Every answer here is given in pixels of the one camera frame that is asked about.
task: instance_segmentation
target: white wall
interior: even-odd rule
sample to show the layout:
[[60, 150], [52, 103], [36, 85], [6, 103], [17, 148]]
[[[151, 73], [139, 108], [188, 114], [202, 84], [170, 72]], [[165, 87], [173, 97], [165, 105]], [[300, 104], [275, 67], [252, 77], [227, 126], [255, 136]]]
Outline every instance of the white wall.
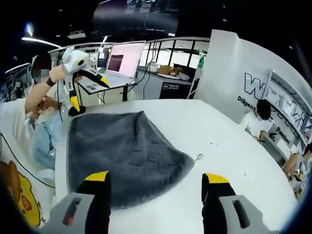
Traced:
[[[213, 30], [195, 98], [209, 103], [238, 123], [251, 109], [238, 101], [238, 97], [255, 107], [263, 95], [271, 69], [312, 106], [311, 87], [286, 61], [259, 45], [240, 39], [236, 33]], [[273, 119], [292, 140], [294, 135], [289, 124], [274, 115]]]

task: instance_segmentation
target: shelf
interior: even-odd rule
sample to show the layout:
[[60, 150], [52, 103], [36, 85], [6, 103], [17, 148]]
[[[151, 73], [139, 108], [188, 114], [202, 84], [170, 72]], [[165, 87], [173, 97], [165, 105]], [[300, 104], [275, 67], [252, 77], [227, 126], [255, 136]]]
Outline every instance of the shelf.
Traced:
[[307, 101], [296, 92], [285, 80], [283, 80], [278, 74], [272, 72], [271, 80], [279, 84], [287, 93], [289, 93], [293, 99], [302, 107], [302, 109], [307, 113], [307, 115], [312, 115], [312, 110], [308, 106]]
[[304, 135], [302, 135], [302, 133], [298, 130], [298, 128], [295, 126], [293, 120], [289, 117], [289, 115], [287, 115], [279, 106], [277, 106], [276, 104], [273, 104], [272, 102], [270, 102], [270, 100], [268, 100], [266, 98], [266, 100], [271, 104], [271, 106], [273, 106], [280, 114], [282, 114], [282, 116], [287, 120], [287, 122], [289, 122], [289, 124], [296, 130], [297, 134], [300, 136], [301, 140], [303, 141], [304, 144], [308, 144], [308, 140], [304, 137]]

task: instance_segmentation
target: white partition wall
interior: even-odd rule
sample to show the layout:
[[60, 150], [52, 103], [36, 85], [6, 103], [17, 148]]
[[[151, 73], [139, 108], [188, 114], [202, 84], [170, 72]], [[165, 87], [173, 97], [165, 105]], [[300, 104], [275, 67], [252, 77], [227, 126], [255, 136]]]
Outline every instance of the white partition wall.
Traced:
[[285, 81], [289, 90], [275, 82], [269, 86], [281, 92], [294, 105], [289, 116], [292, 124], [273, 108], [272, 117], [280, 128], [279, 134], [290, 144], [300, 139], [311, 114], [312, 89], [304, 78], [286, 61], [271, 51], [240, 39], [236, 33], [213, 30], [208, 53], [195, 98], [201, 99], [239, 123], [244, 114], [265, 98], [272, 72]]

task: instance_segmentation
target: blue jeans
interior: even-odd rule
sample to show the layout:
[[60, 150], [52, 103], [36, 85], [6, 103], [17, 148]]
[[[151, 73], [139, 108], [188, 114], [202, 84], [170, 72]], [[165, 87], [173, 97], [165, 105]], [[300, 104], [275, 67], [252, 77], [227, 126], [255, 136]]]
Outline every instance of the blue jeans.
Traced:
[[55, 157], [51, 156], [50, 151], [56, 147], [61, 135], [61, 118], [55, 114], [42, 123], [37, 123], [34, 133], [33, 155], [35, 162], [40, 169], [55, 168]]

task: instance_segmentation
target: laptop screen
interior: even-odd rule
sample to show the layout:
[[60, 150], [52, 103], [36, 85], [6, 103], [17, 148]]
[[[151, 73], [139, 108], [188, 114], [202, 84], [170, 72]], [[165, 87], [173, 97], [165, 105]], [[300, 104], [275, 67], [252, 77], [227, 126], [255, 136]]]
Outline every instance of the laptop screen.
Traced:
[[113, 45], [107, 71], [120, 73], [133, 78], [141, 58], [145, 42], [128, 42]]

